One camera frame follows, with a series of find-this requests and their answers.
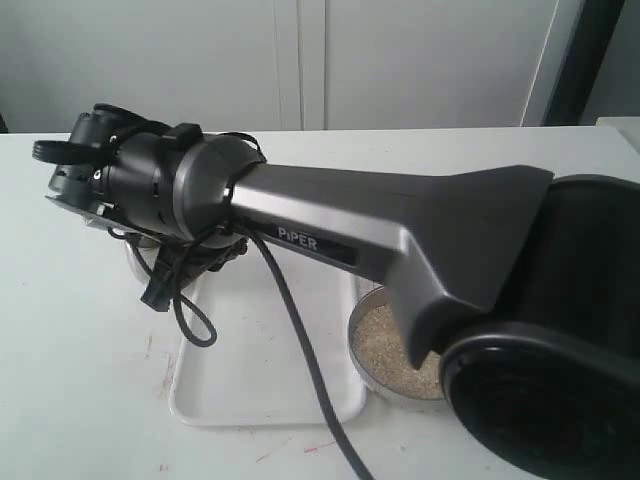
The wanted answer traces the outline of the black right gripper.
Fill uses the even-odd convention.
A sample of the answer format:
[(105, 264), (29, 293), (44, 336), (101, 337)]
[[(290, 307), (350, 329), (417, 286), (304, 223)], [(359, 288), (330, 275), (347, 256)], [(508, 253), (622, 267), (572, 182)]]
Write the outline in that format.
[(117, 148), (131, 129), (144, 123), (144, 117), (123, 108), (96, 104), (79, 115), (67, 140), (35, 141), (32, 157), (55, 166), (48, 199), (81, 216), (91, 227), (134, 232), (136, 228), (118, 212), (106, 190)]

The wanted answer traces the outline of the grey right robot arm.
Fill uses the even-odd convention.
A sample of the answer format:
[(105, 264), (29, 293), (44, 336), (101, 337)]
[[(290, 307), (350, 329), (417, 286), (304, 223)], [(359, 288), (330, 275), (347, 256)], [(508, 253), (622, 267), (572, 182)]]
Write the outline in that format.
[(419, 176), (271, 165), (241, 132), (206, 134), (109, 104), (39, 140), (51, 199), (159, 249), (142, 301), (185, 315), (183, 289), (249, 244), (263, 253), (326, 424), (358, 477), (276, 244), (382, 285), (405, 355), (440, 355), (444, 396), (500, 458), (546, 479), (639, 475), (639, 186), (527, 165)]

